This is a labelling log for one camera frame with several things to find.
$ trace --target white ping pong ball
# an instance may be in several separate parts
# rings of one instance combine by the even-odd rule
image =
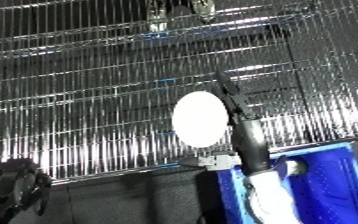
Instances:
[[[203,91],[182,97],[172,115],[172,126],[179,139],[197,148],[217,143],[224,136],[228,121],[222,101]]]

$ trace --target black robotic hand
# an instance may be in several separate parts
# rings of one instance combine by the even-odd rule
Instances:
[[[37,215],[42,215],[51,185],[51,178],[38,170],[30,159],[0,163],[0,224],[9,223],[31,206]]]

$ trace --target black mechanical claw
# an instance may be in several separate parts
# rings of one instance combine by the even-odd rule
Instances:
[[[0,163],[0,224],[9,223],[31,206],[37,215],[43,215],[51,186],[51,178],[30,159]]]
[[[269,151],[260,118],[247,104],[247,96],[231,79],[217,73],[219,88],[214,90],[225,104],[229,114],[229,125],[233,127],[232,145],[242,161],[245,175],[269,170]]]

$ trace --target blue plastic container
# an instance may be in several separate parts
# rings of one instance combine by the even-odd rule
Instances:
[[[348,143],[282,154],[303,159],[308,172],[287,178],[299,219],[304,224],[358,224],[358,165]],[[244,176],[239,168],[218,172],[228,224],[253,224],[244,207]]]

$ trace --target wire mesh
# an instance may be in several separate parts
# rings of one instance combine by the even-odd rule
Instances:
[[[75,180],[230,150],[171,128],[216,69],[272,152],[358,138],[358,0],[0,0],[0,161]]]

